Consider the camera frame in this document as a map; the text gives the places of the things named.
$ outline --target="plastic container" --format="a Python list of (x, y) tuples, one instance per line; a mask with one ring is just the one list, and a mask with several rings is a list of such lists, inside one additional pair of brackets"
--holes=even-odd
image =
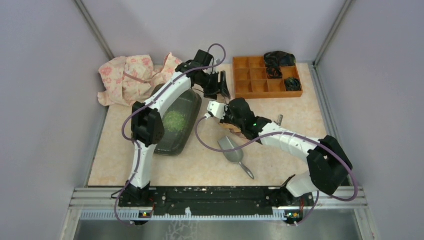
[[(236, 98), (299, 98), (303, 94), (302, 80), (299, 77), (296, 65), (280, 66), (279, 70), (282, 76), (279, 78), (272, 78), (267, 74), (264, 56), (234, 57), (232, 68)], [(285, 81), (289, 78), (299, 80), (300, 88), (298, 90), (289, 91), (286, 89)]]
[[(154, 95), (164, 84), (153, 90)], [(156, 147), (155, 154), (177, 156), (183, 152), (198, 118), (202, 98), (193, 90), (187, 90), (169, 107), (162, 117), (165, 135)]]

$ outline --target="metal pole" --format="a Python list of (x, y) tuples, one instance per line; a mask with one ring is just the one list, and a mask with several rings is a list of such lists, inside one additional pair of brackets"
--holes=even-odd
[(352, 6), (353, 2), (355, 2), (355, 0), (346, 0), (344, 2), (344, 5), (341, 8), (337, 18), (335, 19), (335, 22), (333, 23), (330, 32), (328, 33), (327, 37), (325, 38), (324, 43), (322, 44), (321, 48), (318, 51), (318, 55), (316, 56), (315, 61), (313, 61), (314, 66), (318, 66), (320, 64), (321, 59), (323, 58), (324, 54), (326, 53), (326, 51), (329, 47), (329, 44), (333, 40), (335, 34), (339, 30), (339, 27), (340, 27), (343, 19), (345, 18), (346, 14), (348, 13), (348, 10)]
[(86, 6), (84, 5), (82, 0), (73, 0), (76, 7), (78, 8), (81, 15), (84, 17), (85, 22), (87, 23), (88, 27), (90, 28), (91, 32), (93, 33), (94, 37), (96, 38), (98, 44), (100, 45), (101, 49), (103, 50), (104, 54), (106, 54), (107, 58), (109, 60), (112, 60), (115, 58), (114, 54), (112, 53), (111, 49), (109, 48), (108, 43), (106, 42), (105, 38), (103, 37), (102, 33), (99, 30), (99, 27), (97, 27), (96, 23), (94, 22), (92, 16), (90, 15), (89, 11), (87, 10)]

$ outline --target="wooden tray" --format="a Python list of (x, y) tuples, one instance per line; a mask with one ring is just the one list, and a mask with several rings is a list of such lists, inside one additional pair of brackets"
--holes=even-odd
[(300, 91), (287, 91), (284, 80), (299, 79), (296, 66), (282, 66), (282, 78), (269, 79), (263, 56), (237, 56), (233, 58), (235, 97), (245, 99), (298, 98)]

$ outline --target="pink floral cloth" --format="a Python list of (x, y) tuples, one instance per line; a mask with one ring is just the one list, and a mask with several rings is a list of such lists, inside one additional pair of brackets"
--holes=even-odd
[(98, 70), (106, 88), (97, 94), (98, 102), (103, 106), (131, 106), (136, 101), (142, 102), (150, 97), (157, 85), (168, 82), (181, 63), (169, 53), (163, 61), (163, 68), (154, 70), (149, 55), (116, 57)]

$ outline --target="metal frame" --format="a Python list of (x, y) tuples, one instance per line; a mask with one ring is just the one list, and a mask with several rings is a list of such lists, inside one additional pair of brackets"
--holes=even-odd
[(88, 169), (87, 173), (86, 173), (86, 177), (85, 177), (85, 181), (82, 187), (87, 187), (89, 185), (89, 180), (90, 180), (90, 176), (92, 174), (92, 170), (93, 170), (93, 163), (94, 163), (94, 159), (96, 158), (96, 153), (97, 153), (97, 149), (99, 148), (99, 144), (100, 144), (100, 138), (102, 137), (102, 133), (103, 133), (103, 128), (105, 127), (105, 122), (106, 122), (106, 117), (108, 116), (108, 112), (109, 112), (109, 107), (106, 106), (104, 112), (101, 115), (101, 119), (98, 121), (98, 125), (100, 126), (97, 130), (96, 133), (96, 143), (94, 145), (94, 147), (92, 148), (91, 151), (91, 164), (90, 164), (90, 168)]
[[(322, 83), (322, 78), (318, 71), (318, 65), (326, 53), (330, 43), (332, 42), (334, 36), (336, 35), (338, 29), (343, 22), (347, 12), (352, 6), (355, 0), (346, 0), (340, 13), (338, 14), (330, 32), (328, 33), (324, 43), (322, 44), (315, 61), (309, 62), (309, 70), (312, 77), (312, 81), (315, 87), (315, 92), (318, 97), (319, 107), (324, 119), (325, 128), (328, 134), (340, 139), (340, 134), (338, 132), (337, 126), (334, 121), (332, 114), (331, 106), (327, 98), (326, 90)], [(106, 56), (111, 60), (115, 56), (113, 55), (111, 49), (109, 48), (105, 38), (101, 34), (99, 28), (97, 27), (95, 21), (91, 17), (89, 11), (85, 7), (82, 0), (73, 0), (76, 7), (79, 9), (81, 15), (87, 23), (87, 26), (90, 28), (94, 37), (96, 38), (99, 46), (104, 51)], [(90, 188), (76, 188), (71, 202), (69, 204), (68, 212), (66, 215), (65, 223), (62, 229), (60, 239), (62, 240), (73, 240), (78, 228), (78, 223), (80, 219), (84, 220), (111, 220), (113, 213), (113, 207), (115, 200), (111, 199), (111, 194), (118, 191), (119, 187), (90, 187)], [(336, 195), (339, 197), (348, 198), (353, 194), (353, 187), (340, 187)], [(358, 230), (360, 235), (364, 240), (368, 239), (380, 239), (378, 236), (378, 231), (370, 212), (368, 202), (362, 187), (359, 188), (358, 198), (351, 202), (342, 202), (335, 200), (324, 193), (321, 193), (319, 198), (317, 210), (354, 210), (355, 219), (357, 221)], [(122, 219), (131, 220), (136, 218), (137, 214), (140, 211), (149, 211), (149, 207), (118, 207), (118, 214)], [(281, 214), (284, 211), (293, 210), (293, 207), (279, 207), (274, 209), (274, 217), (280, 218)], [(256, 218), (219, 218), (214, 217), (215, 220), (255, 220)], [(167, 220), (208, 220), (211, 218), (201, 218), (191, 215), (182, 215), (182, 216), (170, 216), (158, 217), (157, 220), (167, 221)]]

